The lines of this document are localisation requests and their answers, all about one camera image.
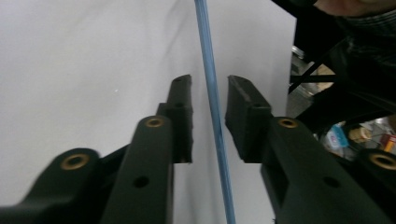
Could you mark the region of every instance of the blue pole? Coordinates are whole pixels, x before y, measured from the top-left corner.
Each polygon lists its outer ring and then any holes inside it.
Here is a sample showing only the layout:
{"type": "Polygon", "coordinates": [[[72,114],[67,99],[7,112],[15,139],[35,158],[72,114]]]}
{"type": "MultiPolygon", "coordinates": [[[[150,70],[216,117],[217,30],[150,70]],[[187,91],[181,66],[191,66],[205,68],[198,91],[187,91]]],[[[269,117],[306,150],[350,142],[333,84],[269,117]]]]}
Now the blue pole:
{"type": "Polygon", "coordinates": [[[212,41],[210,38],[209,18],[206,0],[195,0],[198,29],[201,39],[201,48],[204,59],[207,94],[209,96],[210,113],[212,116],[213,132],[215,135],[216,151],[218,155],[219,174],[224,201],[225,215],[228,224],[235,224],[233,210],[233,193],[231,190],[230,173],[228,170],[227,154],[224,144],[224,135],[221,125],[221,108],[219,90],[216,78],[215,60],[213,57],[212,41]]]}

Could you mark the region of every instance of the mounting hole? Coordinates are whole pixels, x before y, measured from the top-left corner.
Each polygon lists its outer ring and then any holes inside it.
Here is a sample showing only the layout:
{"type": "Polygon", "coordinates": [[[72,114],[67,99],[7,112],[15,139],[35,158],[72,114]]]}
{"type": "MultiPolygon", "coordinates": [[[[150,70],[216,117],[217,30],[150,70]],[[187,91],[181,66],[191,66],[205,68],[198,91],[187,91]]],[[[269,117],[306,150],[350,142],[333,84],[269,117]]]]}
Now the mounting hole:
{"type": "Polygon", "coordinates": [[[149,184],[149,179],[146,176],[140,176],[134,180],[134,187],[142,189],[149,184]]]}
{"type": "Polygon", "coordinates": [[[382,154],[372,154],[370,155],[370,161],[384,169],[396,170],[396,160],[394,160],[392,157],[382,154]]]}
{"type": "Polygon", "coordinates": [[[279,124],[286,128],[297,128],[298,124],[292,119],[280,119],[279,124]]]}
{"type": "Polygon", "coordinates": [[[328,186],[330,186],[332,188],[338,189],[338,188],[341,187],[340,182],[338,182],[338,180],[336,180],[336,179],[334,179],[332,177],[326,176],[326,177],[323,178],[323,181],[324,181],[324,183],[326,185],[328,185],[328,186]]]}
{"type": "Polygon", "coordinates": [[[75,154],[65,158],[61,163],[64,170],[77,170],[88,163],[90,157],[86,154],[75,154]]]}
{"type": "Polygon", "coordinates": [[[184,106],[183,103],[177,103],[177,104],[175,104],[175,107],[183,107],[183,106],[184,106]]]}
{"type": "Polygon", "coordinates": [[[163,120],[162,119],[149,119],[146,121],[146,126],[150,128],[158,128],[163,126],[163,120]]]}

